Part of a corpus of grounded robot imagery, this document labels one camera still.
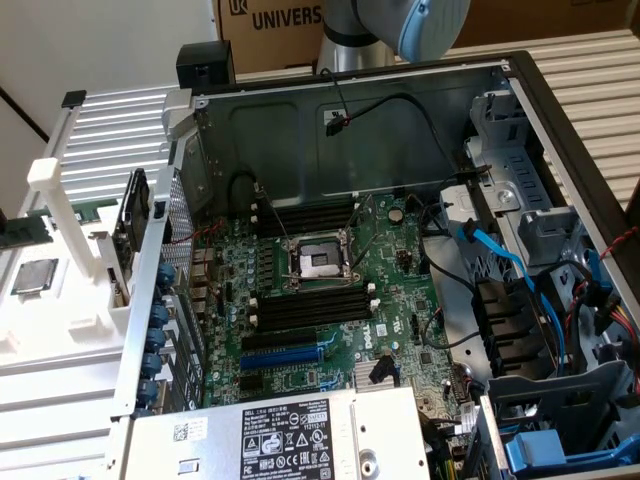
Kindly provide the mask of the silver metal disk bay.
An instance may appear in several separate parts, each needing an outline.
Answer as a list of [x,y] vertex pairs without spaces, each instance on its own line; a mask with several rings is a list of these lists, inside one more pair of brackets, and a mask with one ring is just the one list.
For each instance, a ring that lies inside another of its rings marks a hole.
[[474,166],[488,168],[480,186],[494,212],[518,215],[553,206],[534,164],[537,136],[516,95],[495,90],[475,97],[469,120],[473,133],[464,151]]

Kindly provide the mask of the plain brown cardboard box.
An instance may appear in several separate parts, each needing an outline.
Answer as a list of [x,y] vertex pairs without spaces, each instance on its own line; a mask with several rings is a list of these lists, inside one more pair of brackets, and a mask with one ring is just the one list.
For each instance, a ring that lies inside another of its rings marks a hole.
[[629,27],[640,0],[471,0],[455,48]]

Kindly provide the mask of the blue expansion slot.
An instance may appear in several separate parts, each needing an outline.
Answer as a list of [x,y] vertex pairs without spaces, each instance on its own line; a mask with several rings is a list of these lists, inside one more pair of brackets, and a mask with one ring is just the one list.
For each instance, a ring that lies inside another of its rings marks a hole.
[[281,351],[256,353],[240,359],[242,371],[279,368],[304,363],[318,363],[324,357],[321,347],[300,347]]

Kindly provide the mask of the silver power supply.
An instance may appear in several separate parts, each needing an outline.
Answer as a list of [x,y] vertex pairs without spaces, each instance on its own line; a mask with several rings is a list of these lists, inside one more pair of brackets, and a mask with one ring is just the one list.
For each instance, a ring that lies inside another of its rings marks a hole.
[[409,388],[313,393],[135,421],[122,480],[429,480]]

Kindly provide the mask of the open PC case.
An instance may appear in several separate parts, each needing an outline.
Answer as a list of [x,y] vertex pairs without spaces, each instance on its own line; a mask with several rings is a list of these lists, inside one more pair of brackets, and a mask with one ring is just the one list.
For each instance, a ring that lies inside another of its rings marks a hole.
[[[137,286],[117,384],[114,444],[105,468],[122,480],[135,421],[213,407],[204,402],[205,334],[190,298],[191,255],[198,230],[215,219],[251,213],[257,186],[274,199],[412,194],[439,209],[440,233],[427,237],[428,264],[444,310],[455,363],[473,382],[472,396],[451,418],[417,406],[429,480],[482,480],[467,464],[481,398],[492,375],[472,300],[478,280],[522,279],[549,328],[557,366],[550,378],[576,376],[621,360],[640,397],[640,224],[631,222],[603,178],[534,61],[525,52],[485,58],[335,74],[331,78],[226,86],[193,97],[169,94],[163,121],[170,155],[159,175],[140,251]],[[494,212],[481,186],[486,166],[464,151],[473,133],[472,100],[489,91],[516,95],[537,136],[534,164],[553,207],[573,207],[578,224],[555,263],[527,264],[518,236],[522,214]],[[216,200],[191,213],[187,167],[204,160],[222,180]],[[466,185],[479,216],[478,240],[452,237],[440,191]],[[156,285],[160,263],[176,270],[168,289]],[[156,354],[162,370],[141,374],[150,309],[164,305],[169,322]],[[143,379],[154,380],[155,402],[137,401]]]

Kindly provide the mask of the gray plastic disk bay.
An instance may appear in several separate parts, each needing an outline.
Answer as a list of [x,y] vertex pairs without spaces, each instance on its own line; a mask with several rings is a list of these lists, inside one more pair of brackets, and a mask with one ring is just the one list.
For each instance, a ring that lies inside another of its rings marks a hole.
[[[482,480],[519,480],[510,470],[505,445],[516,434],[532,431],[556,430],[568,455],[615,448],[640,433],[640,397],[632,383],[633,374],[621,360],[576,376],[491,379],[467,464]],[[640,477],[640,463],[625,467]],[[625,467],[558,476],[612,478]]]

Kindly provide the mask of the white parts rack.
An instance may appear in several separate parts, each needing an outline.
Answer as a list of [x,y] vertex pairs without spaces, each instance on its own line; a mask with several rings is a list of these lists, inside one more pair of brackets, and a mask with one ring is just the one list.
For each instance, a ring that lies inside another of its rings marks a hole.
[[[32,163],[27,181],[51,243],[0,252],[0,368],[57,361],[119,348],[129,325],[130,300],[116,307],[98,240],[115,227],[116,206],[100,208],[101,221],[81,225],[62,185],[58,159]],[[59,260],[49,290],[12,295],[21,264]]]

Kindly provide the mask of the printed cardboard box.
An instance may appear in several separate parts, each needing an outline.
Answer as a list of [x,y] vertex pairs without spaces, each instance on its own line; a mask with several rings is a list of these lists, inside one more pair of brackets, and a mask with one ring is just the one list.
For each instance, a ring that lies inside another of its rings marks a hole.
[[231,43],[235,71],[307,66],[318,59],[325,0],[211,0],[220,39]]

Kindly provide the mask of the green Dell motherboard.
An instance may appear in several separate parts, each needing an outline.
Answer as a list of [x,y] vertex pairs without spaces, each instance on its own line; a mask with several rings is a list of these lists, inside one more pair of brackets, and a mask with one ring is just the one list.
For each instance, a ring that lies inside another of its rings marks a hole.
[[[459,341],[445,332],[444,310],[428,264],[427,237],[441,232],[439,209],[423,203],[412,194],[373,196],[377,204],[379,236],[356,272],[371,296],[367,311],[316,312],[294,315],[267,315],[257,312],[259,296],[291,293],[283,287],[280,275],[287,270],[289,236],[261,237],[251,213],[234,219],[218,218],[201,227],[194,238],[194,249],[214,248],[214,265],[206,265],[211,282],[205,302],[207,320],[200,322],[205,334],[206,370],[204,402],[208,406],[266,400],[293,394],[320,393],[355,388],[357,363],[390,355],[400,374],[400,386],[413,389],[418,406],[437,419],[451,418],[459,403],[473,394],[473,382],[461,365],[455,363],[452,348]],[[391,225],[388,211],[401,208],[401,225]],[[372,224],[365,214],[351,228],[355,258],[372,235]],[[254,334],[294,329],[314,329],[317,343],[254,352],[241,350],[241,339]],[[324,357],[318,363],[304,363],[271,369],[242,371],[240,359],[256,353],[300,347],[321,347]],[[261,374],[264,389],[240,392],[239,378]]]

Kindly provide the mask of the small silver heatsink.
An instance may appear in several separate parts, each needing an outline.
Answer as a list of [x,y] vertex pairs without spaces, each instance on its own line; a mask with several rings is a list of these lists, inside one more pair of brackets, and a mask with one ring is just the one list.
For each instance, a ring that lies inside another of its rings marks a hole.
[[377,384],[377,385],[374,385],[369,380],[369,373],[371,372],[373,367],[376,365],[377,361],[378,359],[374,361],[360,362],[355,365],[354,382],[355,382],[355,388],[358,392],[360,393],[374,392],[379,390],[398,388],[400,386],[400,382],[399,382],[399,386],[395,387],[393,385],[393,381],[391,377],[388,377],[381,384]]

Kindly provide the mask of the gray plastic bracket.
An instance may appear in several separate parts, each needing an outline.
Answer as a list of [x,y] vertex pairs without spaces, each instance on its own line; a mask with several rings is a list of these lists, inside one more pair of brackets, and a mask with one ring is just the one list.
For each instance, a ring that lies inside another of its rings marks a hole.
[[579,216],[573,207],[524,212],[518,236],[526,250],[527,264],[539,267],[558,261],[578,221]]

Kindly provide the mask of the black box-shaped device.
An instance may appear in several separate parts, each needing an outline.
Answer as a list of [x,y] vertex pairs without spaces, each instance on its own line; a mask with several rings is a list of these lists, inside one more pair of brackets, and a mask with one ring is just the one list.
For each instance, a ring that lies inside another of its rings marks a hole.
[[207,93],[236,83],[231,42],[217,40],[183,45],[175,63],[181,89]]

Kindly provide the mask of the silver CPU chip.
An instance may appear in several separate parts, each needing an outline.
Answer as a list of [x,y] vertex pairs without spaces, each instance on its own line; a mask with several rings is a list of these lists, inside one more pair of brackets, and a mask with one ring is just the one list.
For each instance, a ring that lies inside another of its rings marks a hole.
[[49,290],[52,286],[59,260],[40,259],[20,265],[13,287],[12,295],[32,295]]

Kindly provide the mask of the black graphics card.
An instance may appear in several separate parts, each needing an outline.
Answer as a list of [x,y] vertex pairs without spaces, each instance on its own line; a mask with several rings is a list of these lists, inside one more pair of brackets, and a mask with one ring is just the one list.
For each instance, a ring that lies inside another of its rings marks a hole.
[[129,177],[113,232],[98,240],[116,307],[127,306],[130,300],[128,281],[149,220],[149,196],[145,170],[138,168]]

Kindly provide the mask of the CPU socket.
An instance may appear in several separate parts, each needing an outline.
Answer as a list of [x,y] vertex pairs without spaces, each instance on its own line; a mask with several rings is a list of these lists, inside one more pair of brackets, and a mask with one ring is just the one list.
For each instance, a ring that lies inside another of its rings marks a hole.
[[[292,237],[286,246],[288,273],[352,273],[349,260],[353,258],[352,240],[344,229],[334,232],[322,232],[314,235]],[[283,281],[283,287],[294,292],[316,291],[340,288],[351,285],[311,286],[303,284],[300,288],[291,288]]]

